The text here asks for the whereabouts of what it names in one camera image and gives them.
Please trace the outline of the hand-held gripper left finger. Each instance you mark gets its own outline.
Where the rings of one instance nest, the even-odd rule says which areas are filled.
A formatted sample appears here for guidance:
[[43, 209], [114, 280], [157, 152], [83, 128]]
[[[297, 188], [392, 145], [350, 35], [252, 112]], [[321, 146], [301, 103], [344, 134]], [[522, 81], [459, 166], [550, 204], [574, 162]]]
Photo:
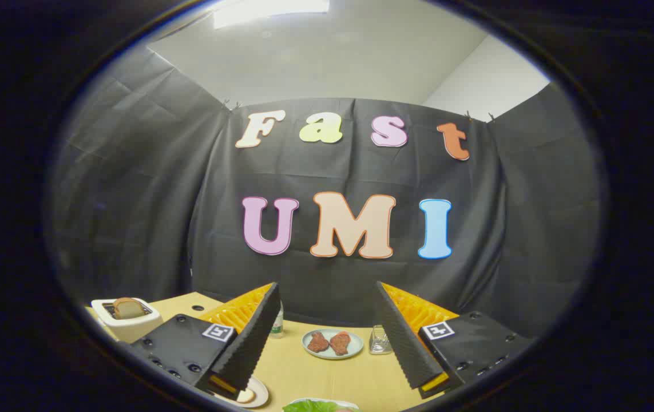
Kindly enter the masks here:
[[279, 285], [272, 282], [204, 315], [177, 314], [130, 350], [176, 380], [236, 399], [247, 388], [281, 308]]

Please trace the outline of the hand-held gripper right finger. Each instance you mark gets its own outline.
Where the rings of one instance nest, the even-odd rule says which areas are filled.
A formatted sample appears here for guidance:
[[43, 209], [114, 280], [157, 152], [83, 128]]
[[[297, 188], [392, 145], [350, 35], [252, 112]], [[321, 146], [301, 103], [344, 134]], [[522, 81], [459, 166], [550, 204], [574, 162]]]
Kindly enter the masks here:
[[534, 342], [481, 311], [458, 315], [384, 282], [375, 295], [398, 364], [423, 399], [484, 379]]

